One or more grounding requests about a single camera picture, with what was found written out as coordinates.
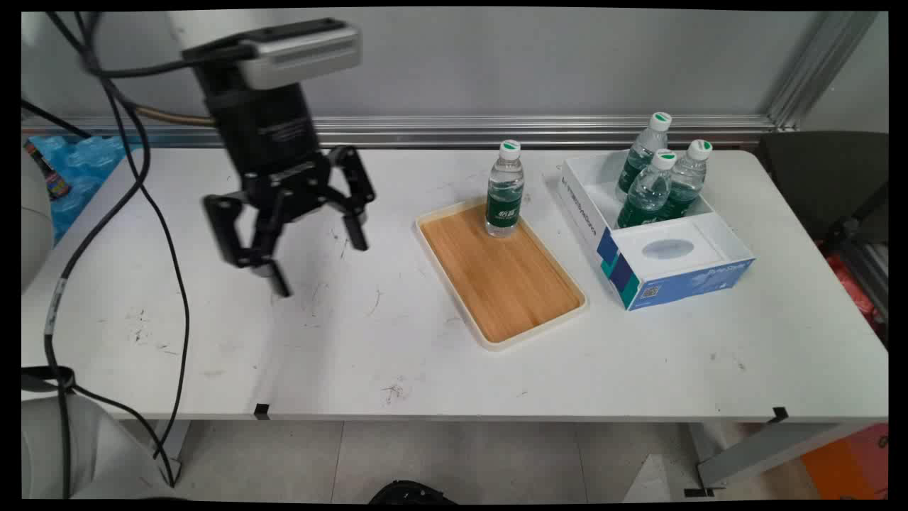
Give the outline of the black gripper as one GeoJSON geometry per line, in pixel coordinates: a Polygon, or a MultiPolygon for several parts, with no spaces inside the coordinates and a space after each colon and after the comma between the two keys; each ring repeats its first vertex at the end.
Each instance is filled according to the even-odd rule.
{"type": "Polygon", "coordinates": [[[237,67],[198,67],[195,77],[241,177],[241,189],[248,203],[258,209],[252,243],[243,246],[236,223],[245,195],[204,197],[204,211],[224,261],[269,280],[279,297],[291,297],[291,288],[275,260],[277,243],[285,221],[295,221],[321,207],[314,191],[330,181],[328,159],[340,168],[349,187],[349,194],[341,197],[340,212],[350,243],[357,251],[367,251],[363,226],[366,206],[376,198],[372,181],[354,146],[331,149],[328,159],[321,151],[301,84],[253,89],[237,67]]]}

